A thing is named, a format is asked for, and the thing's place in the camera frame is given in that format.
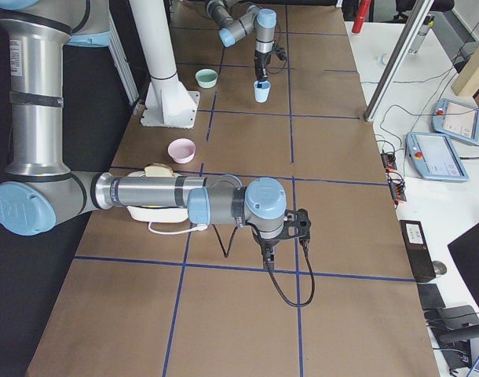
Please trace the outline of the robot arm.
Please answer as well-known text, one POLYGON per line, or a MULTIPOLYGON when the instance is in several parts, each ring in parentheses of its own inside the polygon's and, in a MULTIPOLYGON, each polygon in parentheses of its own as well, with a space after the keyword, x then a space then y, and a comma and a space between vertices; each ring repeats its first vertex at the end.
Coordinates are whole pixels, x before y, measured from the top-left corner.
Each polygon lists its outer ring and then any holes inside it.
POLYGON ((260 93, 269 85, 268 64, 275 45, 277 15, 273 9, 250 5, 241 17, 234 19, 229 9, 236 3, 237 1, 207 1, 205 10, 219 26, 218 34, 224 47, 235 45, 253 32, 256 34, 254 90, 260 93))
MULTIPOLYGON (((9 40, 0 26, 0 183, 12 154, 9 40)), ((64 161, 73 170, 105 171, 132 108, 106 47, 64 48, 64 161)), ((68 264, 88 220, 84 214, 39 236, 18 236, 0 225, 0 269, 32 272, 68 264)))

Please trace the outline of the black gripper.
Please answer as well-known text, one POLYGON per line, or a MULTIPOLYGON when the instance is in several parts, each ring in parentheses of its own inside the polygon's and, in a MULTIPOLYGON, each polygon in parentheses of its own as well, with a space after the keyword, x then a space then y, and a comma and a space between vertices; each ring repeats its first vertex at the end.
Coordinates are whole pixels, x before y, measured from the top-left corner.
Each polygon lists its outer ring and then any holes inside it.
POLYGON ((264 83, 268 73, 268 65, 271 59, 271 52, 262 53, 257 50, 254 51, 254 70, 257 77, 256 88, 263 89, 264 83))
POLYGON ((274 271, 274 261, 276 253, 276 245, 279 240, 266 239, 263 236, 258 237, 258 243, 261 248, 261 255, 265 262, 265 270, 268 272, 274 271))

